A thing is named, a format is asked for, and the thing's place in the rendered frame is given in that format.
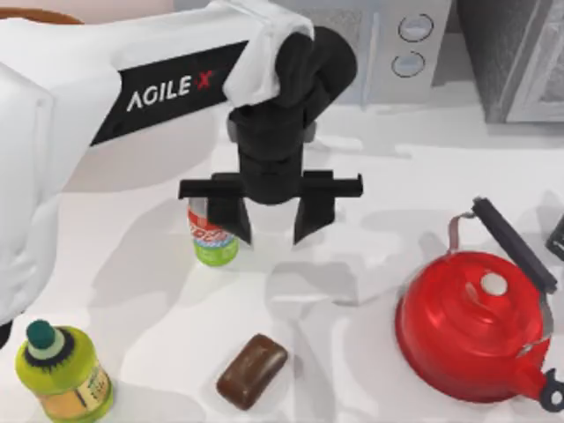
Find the brown bread loaf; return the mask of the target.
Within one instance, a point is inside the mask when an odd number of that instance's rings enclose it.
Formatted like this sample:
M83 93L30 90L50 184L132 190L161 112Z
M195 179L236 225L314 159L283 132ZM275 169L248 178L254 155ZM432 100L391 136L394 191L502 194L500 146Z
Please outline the brown bread loaf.
M278 372L289 352L264 334L255 334L216 381L216 391L239 410L253 407Z

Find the grey microwave knob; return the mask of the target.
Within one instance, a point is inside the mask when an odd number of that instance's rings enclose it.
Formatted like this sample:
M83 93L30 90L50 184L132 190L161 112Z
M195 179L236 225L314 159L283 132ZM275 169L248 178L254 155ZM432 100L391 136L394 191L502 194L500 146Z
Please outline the grey microwave knob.
M398 34L406 42L416 43L428 38L434 30L433 20L426 14L407 16L398 25Z
M426 58L415 50L396 55L390 64L392 72L399 78L418 76L427 66Z

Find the yellow-green bottle with dark cap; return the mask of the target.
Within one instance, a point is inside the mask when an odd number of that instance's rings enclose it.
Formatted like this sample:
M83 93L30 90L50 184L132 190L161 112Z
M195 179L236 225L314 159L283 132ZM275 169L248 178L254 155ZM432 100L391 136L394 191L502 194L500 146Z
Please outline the yellow-green bottle with dark cap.
M52 423L95 423L113 405L111 379L93 341L78 328L29 323L15 370Z

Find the brown wooden round object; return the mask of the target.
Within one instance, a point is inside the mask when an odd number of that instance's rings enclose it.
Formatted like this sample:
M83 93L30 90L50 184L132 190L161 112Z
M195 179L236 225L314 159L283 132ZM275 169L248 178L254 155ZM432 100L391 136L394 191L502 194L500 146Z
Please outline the brown wooden round object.
M84 22L58 11L37 8L0 7L0 19L22 18L55 25L83 25Z

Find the pale microwave oven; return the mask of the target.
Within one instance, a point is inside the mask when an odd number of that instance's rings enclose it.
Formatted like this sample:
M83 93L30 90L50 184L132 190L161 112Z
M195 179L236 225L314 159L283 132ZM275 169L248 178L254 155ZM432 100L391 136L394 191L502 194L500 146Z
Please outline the pale microwave oven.
M358 58L358 76L341 100L372 104L413 104L426 99L438 62L452 0L296 0L296 9L316 25L339 32ZM398 25L407 16L424 13L434 22L421 42L404 41ZM392 59L407 50L421 53L426 68L416 77L399 78Z

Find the black object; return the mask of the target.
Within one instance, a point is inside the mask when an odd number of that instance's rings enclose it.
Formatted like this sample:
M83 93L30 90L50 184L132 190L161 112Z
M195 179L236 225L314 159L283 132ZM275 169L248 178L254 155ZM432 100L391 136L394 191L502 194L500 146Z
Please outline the black object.
M552 254L564 262L564 214L549 234L545 246Z

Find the grey cabinet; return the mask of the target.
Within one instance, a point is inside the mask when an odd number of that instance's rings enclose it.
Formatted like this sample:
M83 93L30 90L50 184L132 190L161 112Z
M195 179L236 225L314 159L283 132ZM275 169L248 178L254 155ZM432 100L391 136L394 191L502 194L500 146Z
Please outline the grey cabinet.
M486 121L564 124L564 0L457 0Z

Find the green bottle with red label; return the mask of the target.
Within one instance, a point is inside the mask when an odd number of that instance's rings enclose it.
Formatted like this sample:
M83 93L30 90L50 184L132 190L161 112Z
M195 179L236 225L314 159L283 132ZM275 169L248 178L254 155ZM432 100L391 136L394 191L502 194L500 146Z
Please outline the green bottle with red label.
M237 256L238 239L228 231L214 225L207 216L207 199L189 199L188 220L197 258L211 267L223 266Z

